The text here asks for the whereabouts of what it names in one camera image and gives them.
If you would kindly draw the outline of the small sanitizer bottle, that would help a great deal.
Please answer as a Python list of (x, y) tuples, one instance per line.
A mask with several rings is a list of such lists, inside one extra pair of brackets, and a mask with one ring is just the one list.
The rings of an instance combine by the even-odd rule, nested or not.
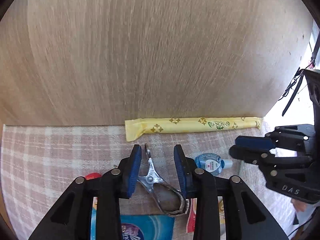
[(218, 176), (224, 169), (231, 168), (233, 161), (231, 159), (222, 159), (215, 153), (203, 153), (195, 158), (198, 168), (202, 168), (213, 176)]

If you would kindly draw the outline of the yellow chopstick wrapper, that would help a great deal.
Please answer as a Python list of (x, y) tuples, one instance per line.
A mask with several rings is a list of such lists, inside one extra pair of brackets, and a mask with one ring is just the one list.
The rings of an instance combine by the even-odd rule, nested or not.
[(262, 118), (139, 118), (125, 121), (127, 141), (144, 134), (216, 132), (245, 128), (260, 128)]

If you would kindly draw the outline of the red white snack packet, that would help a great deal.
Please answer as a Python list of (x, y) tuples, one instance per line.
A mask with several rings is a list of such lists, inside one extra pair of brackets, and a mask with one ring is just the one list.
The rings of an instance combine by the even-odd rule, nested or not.
[(186, 225), (186, 233), (192, 233), (195, 231), (196, 222), (196, 209), (197, 209), (197, 199), (190, 200), (189, 215)]

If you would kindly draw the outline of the blue tissue packet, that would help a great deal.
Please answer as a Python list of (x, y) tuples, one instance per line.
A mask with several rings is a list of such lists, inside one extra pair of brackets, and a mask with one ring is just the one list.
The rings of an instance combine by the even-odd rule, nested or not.
[(120, 201), (123, 239), (172, 239), (175, 218), (151, 211), (148, 206)]

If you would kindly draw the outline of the plaid table cloth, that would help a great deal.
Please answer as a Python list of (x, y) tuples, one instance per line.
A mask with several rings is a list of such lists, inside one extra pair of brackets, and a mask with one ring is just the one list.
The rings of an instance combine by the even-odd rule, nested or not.
[[(178, 187), (173, 148), (180, 144), (186, 156), (212, 152), (229, 158), (239, 135), (260, 137), (267, 128), (224, 132), (146, 134), (137, 141), (148, 145), (161, 177)], [(103, 174), (130, 155), (133, 143), (123, 126), (19, 127), (3, 129), (1, 187), (13, 230), (28, 239), (41, 219), (78, 176)]]

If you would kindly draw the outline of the black tripod stand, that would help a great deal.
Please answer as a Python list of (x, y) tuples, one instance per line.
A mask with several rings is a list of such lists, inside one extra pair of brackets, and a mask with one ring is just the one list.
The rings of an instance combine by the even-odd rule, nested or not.
[(287, 112), (287, 110), (291, 106), (291, 103), (293, 102), (294, 98), (296, 97), (296, 95), (297, 95), (297, 93), (298, 93), (298, 91), (299, 91), (299, 89), (300, 89), (300, 87), (302, 85), (303, 79), (304, 79), (304, 72), (310, 67), (315, 67), (315, 62), (316, 62), (316, 57), (317, 57), (318, 51), (319, 51), (319, 36), (317, 37), (317, 40), (316, 40), (316, 43), (315, 43), (315, 47), (314, 47), (312, 55), (311, 55), (310, 63), (305, 68), (299, 68), (297, 70), (297, 72), (295, 73), (295, 75), (294, 75), (293, 79), (291, 80), (290, 84), (285, 89), (284, 94), (279, 99), (279, 101), (280, 101), (281, 99), (285, 98), (288, 95), (289, 90), (294, 85), (296, 85), (295, 90), (293, 91), (293, 93), (292, 93), (287, 105), (285, 106), (281, 116), (285, 115), (285, 113)]

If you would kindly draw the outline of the wooden board panel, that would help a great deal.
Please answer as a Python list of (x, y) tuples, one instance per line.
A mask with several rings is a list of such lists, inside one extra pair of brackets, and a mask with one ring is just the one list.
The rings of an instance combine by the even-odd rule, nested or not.
[(301, 0), (14, 0), (1, 122), (264, 116), (307, 48)]

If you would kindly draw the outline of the cartoon figure keychain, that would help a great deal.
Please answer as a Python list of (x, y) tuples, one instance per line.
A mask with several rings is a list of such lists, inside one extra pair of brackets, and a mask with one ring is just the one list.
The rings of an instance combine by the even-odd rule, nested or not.
[(91, 180), (91, 179), (96, 179), (96, 178), (101, 178), (101, 177), (102, 177), (102, 175), (97, 172), (93, 172), (93, 173), (90, 173), (85, 176), (86, 180)]

